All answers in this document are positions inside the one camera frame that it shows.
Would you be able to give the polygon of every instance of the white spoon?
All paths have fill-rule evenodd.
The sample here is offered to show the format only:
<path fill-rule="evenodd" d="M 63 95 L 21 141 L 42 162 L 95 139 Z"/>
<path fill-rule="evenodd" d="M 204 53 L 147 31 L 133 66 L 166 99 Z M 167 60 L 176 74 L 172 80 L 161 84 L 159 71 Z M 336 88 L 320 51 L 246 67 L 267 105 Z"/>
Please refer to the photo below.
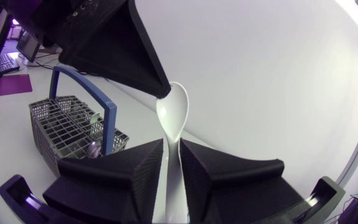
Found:
<path fill-rule="evenodd" d="M 189 101 L 185 88 L 170 82 L 171 92 L 164 99 L 157 99 L 157 115 L 168 140 L 167 197 L 165 221 L 187 223 L 185 183 L 179 159 L 179 137 L 189 112 Z"/>

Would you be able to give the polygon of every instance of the keyboard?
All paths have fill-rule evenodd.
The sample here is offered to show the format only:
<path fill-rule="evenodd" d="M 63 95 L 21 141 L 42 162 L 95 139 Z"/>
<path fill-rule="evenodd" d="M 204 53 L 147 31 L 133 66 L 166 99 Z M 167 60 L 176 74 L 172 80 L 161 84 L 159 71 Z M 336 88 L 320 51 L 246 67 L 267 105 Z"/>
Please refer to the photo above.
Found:
<path fill-rule="evenodd" d="M 2 73 L 18 70 L 19 68 L 20 66 L 9 54 L 0 55 L 0 71 Z"/>

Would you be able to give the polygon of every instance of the cutlery basket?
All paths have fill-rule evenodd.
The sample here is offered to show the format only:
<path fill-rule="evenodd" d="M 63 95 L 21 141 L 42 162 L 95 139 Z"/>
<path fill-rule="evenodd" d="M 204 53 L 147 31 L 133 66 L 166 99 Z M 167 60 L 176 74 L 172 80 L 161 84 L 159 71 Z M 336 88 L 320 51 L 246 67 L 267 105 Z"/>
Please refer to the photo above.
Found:
<path fill-rule="evenodd" d="M 105 119 L 75 96 L 56 97 L 59 73 L 77 81 L 104 108 Z M 115 128 L 117 106 L 79 73 L 56 66 L 53 68 L 49 98 L 29 105 L 34 142 L 52 172 L 59 176 L 57 161 L 62 158 L 83 159 L 93 141 L 101 141 L 99 156 L 125 149 L 129 137 Z"/>

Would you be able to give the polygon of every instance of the blue basket handle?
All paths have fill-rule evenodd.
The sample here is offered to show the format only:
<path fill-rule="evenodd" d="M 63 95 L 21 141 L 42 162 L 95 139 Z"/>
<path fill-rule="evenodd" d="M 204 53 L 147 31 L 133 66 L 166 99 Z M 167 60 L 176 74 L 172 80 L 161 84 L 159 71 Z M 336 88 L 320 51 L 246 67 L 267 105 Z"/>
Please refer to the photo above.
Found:
<path fill-rule="evenodd" d="M 110 154 L 114 142 L 117 106 L 98 87 L 78 72 L 62 66 L 54 66 L 53 68 L 52 80 L 50 81 L 49 99 L 54 100 L 56 98 L 57 82 L 60 72 L 72 77 L 72 79 L 79 83 L 104 108 L 103 143 L 101 153 L 104 156 Z"/>

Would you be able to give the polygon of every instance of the purple mouse pad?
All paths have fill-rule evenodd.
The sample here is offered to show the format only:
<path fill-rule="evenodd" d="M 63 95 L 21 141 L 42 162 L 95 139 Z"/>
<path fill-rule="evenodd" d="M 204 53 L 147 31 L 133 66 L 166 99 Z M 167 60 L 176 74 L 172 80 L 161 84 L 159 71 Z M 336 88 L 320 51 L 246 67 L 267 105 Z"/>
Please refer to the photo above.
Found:
<path fill-rule="evenodd" d="M 29 74 L 6 75 L 0 78 L 0 96 L 31 91 Z"/>

